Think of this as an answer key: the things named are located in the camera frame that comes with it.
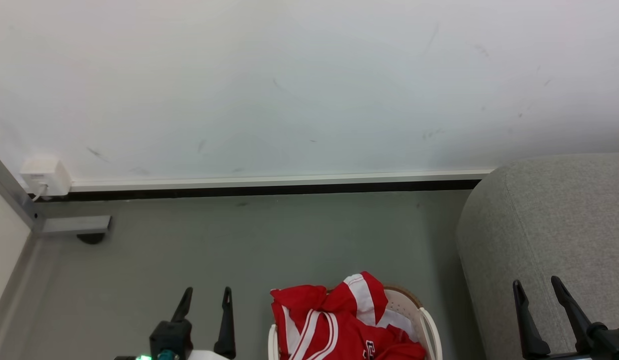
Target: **red jersey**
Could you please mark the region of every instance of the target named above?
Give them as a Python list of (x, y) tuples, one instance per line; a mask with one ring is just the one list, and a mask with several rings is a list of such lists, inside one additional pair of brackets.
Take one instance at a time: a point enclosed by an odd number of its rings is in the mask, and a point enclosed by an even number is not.
[(412, 322), (386, 309), (383, 285), (367, 272), (324, 286), (272, 290), (281, 360), (424, 360)]

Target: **floor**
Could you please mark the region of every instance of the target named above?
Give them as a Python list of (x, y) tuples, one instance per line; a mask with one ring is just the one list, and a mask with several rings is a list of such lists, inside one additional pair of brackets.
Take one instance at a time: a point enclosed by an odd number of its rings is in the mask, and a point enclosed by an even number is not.
[(445, 360), (485, 358), (454, 243), (469, 191), (295, 194), (49, 203), (47, 216), (112, 215), (111, 234), (56, 249), (39, 286), (21, 360), (148, 354), (186, 287), (195, 349), (211, 349), (232, 288), (239, 360), (265, 360), (270, 289), (333, 287), (369, 271), (412, 291), (442, 337)]

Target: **power outlet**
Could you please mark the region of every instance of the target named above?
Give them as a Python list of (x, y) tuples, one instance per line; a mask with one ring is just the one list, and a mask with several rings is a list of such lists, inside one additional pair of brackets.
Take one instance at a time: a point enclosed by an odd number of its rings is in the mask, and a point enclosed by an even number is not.
[(45, 196), (63, 196), (70, 192), (72, 179), (63, 164), (52, 157), (29, 159), (21, 169), (21, 176), (30, 193), (38, 194), (42, 185), (47, 185)]

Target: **white wall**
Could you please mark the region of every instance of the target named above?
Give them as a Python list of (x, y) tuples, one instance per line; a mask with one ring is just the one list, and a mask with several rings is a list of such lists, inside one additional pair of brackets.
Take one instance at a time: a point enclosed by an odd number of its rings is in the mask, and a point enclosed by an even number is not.
[(77, 182), (619, 151), (619, 0), (0, 0), (0, 157)]
[(0, 195), (0, 300), (29, 234), (28, 225)]

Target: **white basket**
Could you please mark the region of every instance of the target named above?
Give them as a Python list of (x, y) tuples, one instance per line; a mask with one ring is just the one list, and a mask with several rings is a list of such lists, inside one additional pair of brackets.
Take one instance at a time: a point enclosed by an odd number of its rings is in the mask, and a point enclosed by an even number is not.
[[(425, 359), (443, 360), (441, 338), (429, 312), (424, 307), (419, 307), (410, 297), (396, 289), (386, 288), (385, 296), (387, 296), (387, 309), (397, 312), (412, 321), (418, 341), (427, 352)], [(270, 328), (267, 348), (269, 360), (279, 360), (280, 349), (278, 348), (276, 324), (273, 324)]]

